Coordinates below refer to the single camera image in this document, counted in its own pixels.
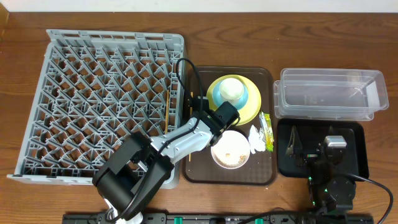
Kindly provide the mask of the crumpled white tissue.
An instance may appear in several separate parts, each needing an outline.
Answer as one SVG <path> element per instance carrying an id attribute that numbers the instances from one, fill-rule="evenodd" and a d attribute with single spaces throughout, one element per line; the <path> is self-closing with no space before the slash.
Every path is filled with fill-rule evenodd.
<path id="1" fill-rule="evenodd" d="M 257 129 L 254 125 L 249 130 L 248 142 L 252 154 L 256 152 L 264 152 L 266 150 L 266 140 L 264 130 Z"/>

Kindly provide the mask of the yellow-green plate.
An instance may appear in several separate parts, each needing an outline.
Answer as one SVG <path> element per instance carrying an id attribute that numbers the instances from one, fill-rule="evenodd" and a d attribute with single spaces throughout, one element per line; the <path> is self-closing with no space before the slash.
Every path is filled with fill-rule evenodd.
<path id="1" fill-rule="evenodd" d="M 226 78 L 236 78 L 239 81 L 241 81 L 243 83 L 243 85 L 246 86 L 246 88 L 248 89 L 248 101 L 245 104 L 245 106 L 238 110 L 239 115 L 240 115 L 240 122 L 237 124 L 237 126 L 246 124 L 248 122 L 250 122 L 252 119 L 255 118 L 255 116 L 258 114 L 258 112 L 261 109 L 261 94 L 260 91 L 258 89 L 258 87 L 254 84 L 253 81 L 251 81 L 249 78 L 246 78 L 244 76 L 241 75 L 235 75 L 235 74 L 231 74 L 231 75 L 224 75 L 221 78 L 216 79 L 208 88 L 207 92 L 206 92 L 206 97 L 209 100 L 210 103 L 210 108 L 212 110 L 216 110 L 218 107 L 214 104 L 213 99 L 212 99 L 212 92 L 213 89 L 215 87 L 215 85 L 218 82 L 222 82 L 224 79 Z M 231 104 L 236 103 L 237 101 L 228 101 Z"/>

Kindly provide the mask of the brown plastic serving tray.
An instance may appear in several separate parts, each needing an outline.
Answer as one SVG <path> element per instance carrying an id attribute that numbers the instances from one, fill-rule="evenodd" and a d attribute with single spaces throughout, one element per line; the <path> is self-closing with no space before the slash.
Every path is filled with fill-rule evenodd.
<path id="1" fill-rule="evenodd" d="M 261 111 L 270 115 L 272 130 L 275 131 L 277 121 L 274 116 L 272 96 L 274 80 L 267 69 L 199 66 L 198 71 L 205 91 L 213 81 L 223 75 L 242 75 L 253 81 L 261 94 Z M 183 159 L 182 174 L 189 182 L 193 183 L 266 186 L 276 178 L 276 160 L 275 151 L 257 152 L 251 154 L 243 166 L 237 169 L 225 169 L 215 162 L 211 155 L 211 149 L 208 147 Z"/>

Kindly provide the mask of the grey plastic dish rack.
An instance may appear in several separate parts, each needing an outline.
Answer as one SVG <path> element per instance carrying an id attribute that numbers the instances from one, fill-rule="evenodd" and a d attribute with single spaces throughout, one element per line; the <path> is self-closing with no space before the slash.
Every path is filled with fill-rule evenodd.
<path id="1" fill-rule="evenodd" d="M 47 31 L 47 47 L 12 180 L 89 185 L 130 134 L 180 126 L 185 41 L 179 34 Z"/>

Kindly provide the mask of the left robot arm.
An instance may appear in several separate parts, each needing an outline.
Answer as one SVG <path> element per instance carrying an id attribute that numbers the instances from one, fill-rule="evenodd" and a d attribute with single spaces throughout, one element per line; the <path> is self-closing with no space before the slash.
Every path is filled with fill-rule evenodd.
<path id="1" fill-rule="evenodd" d="M 229 102 L 211 110 L 207 99 L 196 101 L 199 110 L 186 124 L 150 138 L 131 134 L 94 175 L 93 185 L 111 206 L 104 216 L 106 222 L 133 219 L 170 177 L 178 161 L 216 143 L 239 118 Z"/>

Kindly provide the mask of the clear plastic bin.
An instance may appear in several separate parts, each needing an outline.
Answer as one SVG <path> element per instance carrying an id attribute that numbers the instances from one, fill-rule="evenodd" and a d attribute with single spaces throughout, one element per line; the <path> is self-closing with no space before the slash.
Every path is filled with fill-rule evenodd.
<path id="1" fill-rule="evenodd" d="M 379 70 L 285 68 L 274 82 L 277 118 L 370 121 L 388 107 Z"/>

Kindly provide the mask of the white upturned cup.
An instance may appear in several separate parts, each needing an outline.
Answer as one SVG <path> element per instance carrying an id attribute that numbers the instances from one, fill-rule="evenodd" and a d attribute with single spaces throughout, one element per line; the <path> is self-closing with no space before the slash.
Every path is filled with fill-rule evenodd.
<path id="1" fill-rule="evenodd" d="M 236 78 L 226 78 L 220 83 L 220 95 L 226 101 L 238 101 L 243 94 L 244 85 Z"/>

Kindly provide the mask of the wooden chopstick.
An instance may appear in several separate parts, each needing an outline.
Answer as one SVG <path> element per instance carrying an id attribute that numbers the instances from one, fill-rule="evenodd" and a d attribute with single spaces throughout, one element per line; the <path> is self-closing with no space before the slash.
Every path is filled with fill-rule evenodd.
<path id="1" fill-rule="evenodd" d="M 167 98 L 166 98 L 166 108 L 165 108 L 165 131 L 164 133 L 167 134 L 169 130 L 169 108 L 170 108 L 170 92 L 167 90 Z"/>
<path id="2" fill-rule="evenodd" d="M 189 102 L 189 106 L 190 106 L 190 117 L 191 117 L 191 115 L 192 115 L 192 113 L 193 113 L 193 92 L 191 92 L 190 93 L 190 96 L 191 96 L 191 99 L 190 99 L 190 102 Z M 191 159 L 192 159 L 192 154 L 189 154 L 188 155 L 188 161 L 189 162 L 191 162 Z"/>

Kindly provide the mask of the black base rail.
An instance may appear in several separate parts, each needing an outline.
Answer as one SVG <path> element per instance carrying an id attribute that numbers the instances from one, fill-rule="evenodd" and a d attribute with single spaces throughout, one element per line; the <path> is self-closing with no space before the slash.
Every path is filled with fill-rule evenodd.
<path id="1" fill-rule="evenodd" d="M 147 213 L 142 215 L 139 223 L 145 224 L 238 224 L 249 216 L 220 215 L 167 215 L 164 213 Z M 64 214 L 62 224 L 95 224 L 107 223 L 104 213 Z M 250 223 L 255 224 L 288 224 L 288 223 L 325 223 L 309 218 L 296 218 L 293 215 L 268 215 L 257 218 Z"/>

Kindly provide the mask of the white bowl with food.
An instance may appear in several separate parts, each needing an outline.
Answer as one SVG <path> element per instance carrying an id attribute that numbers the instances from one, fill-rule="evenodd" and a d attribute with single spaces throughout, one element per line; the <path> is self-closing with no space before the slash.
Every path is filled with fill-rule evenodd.
<path id="1" fill-rule="evenodd" d="M 243 166 L 250 156 L 250 145 L 240 132 L 225 131 L 218 142 L 211 146 L 213 160 L 225 169 L 237 169 Z"/>

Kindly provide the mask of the light blue saucer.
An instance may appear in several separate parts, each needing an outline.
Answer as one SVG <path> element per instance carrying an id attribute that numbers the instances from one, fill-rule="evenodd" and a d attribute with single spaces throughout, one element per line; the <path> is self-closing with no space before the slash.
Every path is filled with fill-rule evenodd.
<path id="1" fill-rule="evenodd" d="M 220 85 L 221 85 L 221 82 L 218 82 L 215 85 L 213 92 L 212 92 L 212 99 L 213 99 L 214 104 L 217 107 L 221 106 L 224 102 L 224 99 L 222 99 L 221 93 L 220 93 Z M 245 106 L 247 101 L 248 101 L 248 89 L 246 88 L 245 85 L 243 85 L 243 95 L 242 95 L 242 97 L 240 97 L 240 99 L 236 103 L 233 103 L 233 106 L 237 110 L 240 110 Z"/>

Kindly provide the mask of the green snack wrapper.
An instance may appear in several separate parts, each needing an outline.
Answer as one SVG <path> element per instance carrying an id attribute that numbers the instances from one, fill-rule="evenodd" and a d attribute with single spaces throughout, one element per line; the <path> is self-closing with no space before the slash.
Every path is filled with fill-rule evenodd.
<path id="1" fill-rule="evenodd" d="M 272 130 L 272 123 L 270 114 L 264 113 L 263 111 L 259 112 L 259 119 L 262 126 L 262 130 L 264 133 L 264 140 L 266 144 L 266 150 L 273 152 L 274 151 L 274 134 Z"/>

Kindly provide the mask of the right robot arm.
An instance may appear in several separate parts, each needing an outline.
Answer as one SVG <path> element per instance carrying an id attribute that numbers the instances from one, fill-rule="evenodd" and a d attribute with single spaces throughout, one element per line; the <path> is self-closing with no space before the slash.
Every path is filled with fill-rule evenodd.
<path id="1" fill-rule="evenodd" d="M 356 184 L 336 171 L 343 161 L 347 143 L 343 136 L 326 136 L 316 149 L 303 147 L 299 132 L 292 127 L 286 155 L 308 172 L 308 189 L 317 213 L 339 214 L 353 209 Z"/>

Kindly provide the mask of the black plastic waste tray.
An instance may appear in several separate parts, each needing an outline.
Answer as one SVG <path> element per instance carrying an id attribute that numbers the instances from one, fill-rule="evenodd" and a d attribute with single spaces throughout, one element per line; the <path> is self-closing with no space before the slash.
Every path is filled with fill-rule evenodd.
<path id="1" fill-rule="evenodd" d="M 364 130 L 359 123 L 287 118 L 277 123 L 277 166 L 283 176 L 308 178 L 295 177 L 295 159 L 285 155 L 292 126 L 296 126 L 302 146 L 306 149 L 316 149 L 328 136 L 329 126 L 333 126 L 334 136 L 343 136 L 347 142 L 346 155 L 338 167 L 364 178 L 369 177 Z"/>

